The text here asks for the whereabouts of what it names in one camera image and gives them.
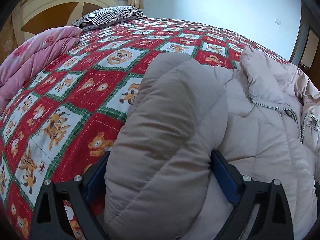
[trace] striped pillowcase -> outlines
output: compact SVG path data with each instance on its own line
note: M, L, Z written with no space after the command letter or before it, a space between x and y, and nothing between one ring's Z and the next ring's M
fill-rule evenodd
M146 18L144 13L133 6L116 6L102 8L82 16L79 20L72 24L78 27L85 25L102 25L110 22L115 22L122 19L127 19L132 16Z

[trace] pillow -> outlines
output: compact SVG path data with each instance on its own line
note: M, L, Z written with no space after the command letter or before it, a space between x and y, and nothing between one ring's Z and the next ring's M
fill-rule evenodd
M146 18L144 13L133 6L116 6L102 8L82 16L73 22L75 26L85 26L88 23L95 26L115 22L121 19L128 19L132 16Z
M87 25L83 26L82 31L87 32L87 31L93 31L93 30L100 30L100 29L107 28L111 25L117 24L117 23L121 23L121 22L125 22L125 21L133 21L138 18L141 18L141 17L132 16L127 19L121 19L121 20L117 20L114 22L110 22L110 23L106 23L106 24L102 24L102 25L98 25L98 26L93 25L93 24L87 24Z

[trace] wall switch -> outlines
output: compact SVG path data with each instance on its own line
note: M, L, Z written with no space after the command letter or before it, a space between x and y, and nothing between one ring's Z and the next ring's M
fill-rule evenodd
M281 25L281 20L276 18L276 24Z

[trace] white wall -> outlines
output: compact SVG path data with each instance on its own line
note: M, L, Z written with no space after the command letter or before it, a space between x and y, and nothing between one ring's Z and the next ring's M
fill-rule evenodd
M128 6L128 0L117 0L117 3L121 6Z
M289 59L299 31L301 0L144 0L143 11L148 17L227 28Z

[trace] zipper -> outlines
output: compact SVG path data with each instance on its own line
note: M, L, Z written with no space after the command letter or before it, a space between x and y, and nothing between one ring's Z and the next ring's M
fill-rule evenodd
M301 132L302 140L304 138L304 131L305 131L306 127L307 127L307 119L309 117L313 118L313 120L315 120L315 122L316 122L316 125L319 127L319 122L318 122L318 119L316 118L316 116L314 114L307 114L305 116L304 120L303 120L303 129L302 129L302 132Z
M304 133L304 129L302 130L300 128L300 124L299 124L299 121L298 121L298 118L297 118L297 114L296 112L292 109L292 108L289 108L289 107L273 107L273 106L268 106L268 105L264 105L264 104L260 104L258 102L255 102L252 98L251 98L251 101L252 103L254 103L255 105L258 105L258 106L263 106L263 107L266 107L266 108L270 108L270 109L273 109L273 110L276 110L276 111L290 111L290 113L292 114L293 116L293 119L295 120L297 126L298 126L298 130L300 132L299 134L299 140L302 142L303 140L303 133Z

